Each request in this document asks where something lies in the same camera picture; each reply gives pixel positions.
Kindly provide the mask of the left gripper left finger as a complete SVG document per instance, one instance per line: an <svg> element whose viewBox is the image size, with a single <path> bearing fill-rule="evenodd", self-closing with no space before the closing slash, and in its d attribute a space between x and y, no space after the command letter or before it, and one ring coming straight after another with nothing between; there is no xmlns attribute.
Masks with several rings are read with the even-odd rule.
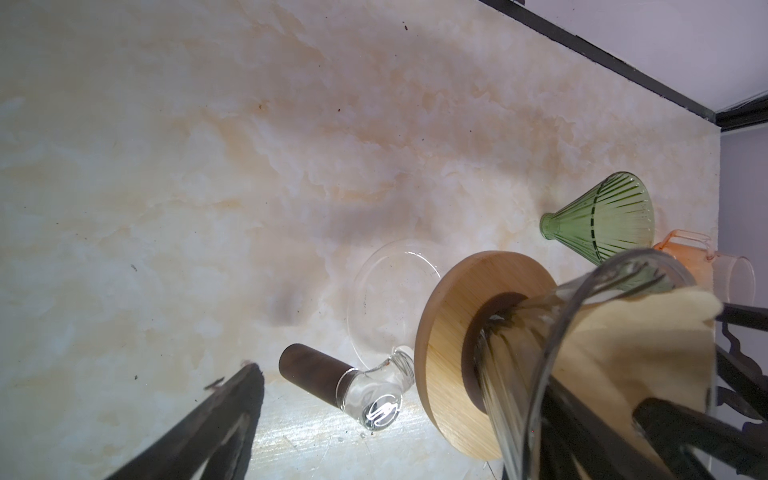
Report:
<svg viewBox="0 0 768 480"><path fill-rule="evenodd" d="M263 372L245 364L112 479L243 479L265 395Z"/></svg>

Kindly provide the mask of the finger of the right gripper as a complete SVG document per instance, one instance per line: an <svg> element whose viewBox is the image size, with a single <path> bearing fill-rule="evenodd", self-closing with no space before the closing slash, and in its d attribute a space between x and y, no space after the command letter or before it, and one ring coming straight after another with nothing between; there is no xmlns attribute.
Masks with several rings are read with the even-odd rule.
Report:
<svg viewBox="0 0 768 480"><path fill-rule="evenodd" d="M767 419L767 309L725 303L721 328L716 404L750 420Z"/></svg>
<svg viewBox="0 0 768 480"><path fill-rule="evenodd" d="M767 477L767 446L744 432L688 407L648 398L632 418L667 469L677 479L711 479L697 450L752 478Z"/></svg>

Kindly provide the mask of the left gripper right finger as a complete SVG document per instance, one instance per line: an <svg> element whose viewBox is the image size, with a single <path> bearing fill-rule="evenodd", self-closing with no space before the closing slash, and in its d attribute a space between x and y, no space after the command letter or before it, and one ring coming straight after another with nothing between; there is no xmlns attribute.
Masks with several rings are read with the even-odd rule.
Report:
<svg viewBox="0 0 768 480"><path fill-rule="evenodd" d="M669 479L559 383L542 406L542 479Z"/></svg>

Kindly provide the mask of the beige paper coffee filter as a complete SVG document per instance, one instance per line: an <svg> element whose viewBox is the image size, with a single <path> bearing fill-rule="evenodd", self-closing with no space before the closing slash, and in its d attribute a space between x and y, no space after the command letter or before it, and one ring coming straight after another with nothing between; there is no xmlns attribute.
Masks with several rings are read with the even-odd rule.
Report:
<svg viewBox="0 0 768 480"><path fill-rule="evenodd" d="M656 465L633 410L659 398L700 413L715 375L714 319L722 303L697 287L588 305L558 352L553 377Z"/></svg>

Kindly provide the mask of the grey glass dripper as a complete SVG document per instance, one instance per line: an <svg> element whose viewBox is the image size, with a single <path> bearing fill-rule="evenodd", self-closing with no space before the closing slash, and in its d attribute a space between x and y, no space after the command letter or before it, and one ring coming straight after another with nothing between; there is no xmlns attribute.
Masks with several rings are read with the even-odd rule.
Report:
<svg viewBox="0 0 768 480"><path fill-rule="evenodd" d="M541 406L569 328L586 306L698 287L674 258L650 249L617 254L592 272L493 314L476 349L485 410L512 479L540 474Z"/></svg>

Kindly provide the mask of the wooden dripper ring holder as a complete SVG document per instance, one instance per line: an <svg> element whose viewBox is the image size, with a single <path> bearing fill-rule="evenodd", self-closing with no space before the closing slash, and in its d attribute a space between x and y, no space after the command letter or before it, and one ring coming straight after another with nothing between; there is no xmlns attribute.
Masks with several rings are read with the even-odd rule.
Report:
<svg viewBox="0 0 768 480"><path fill-rule="evenodd" d="M526 255L485 251L445 273L424 308L415 339L415 378L432 424L459 452L483 461L502 457L485 412L474 349L491 314L556 286Z"/></svg>

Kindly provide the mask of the green glass dripper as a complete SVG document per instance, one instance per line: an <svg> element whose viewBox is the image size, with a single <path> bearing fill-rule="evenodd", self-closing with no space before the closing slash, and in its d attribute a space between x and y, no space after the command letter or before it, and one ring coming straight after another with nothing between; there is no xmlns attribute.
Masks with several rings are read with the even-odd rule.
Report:
<svg viewBox="0 0 768 480"><path fill-rule="evenodd" d="M654 242L654 208L636 175L616 172L555 213L542 215L539 231L594 265Z"/></svg>

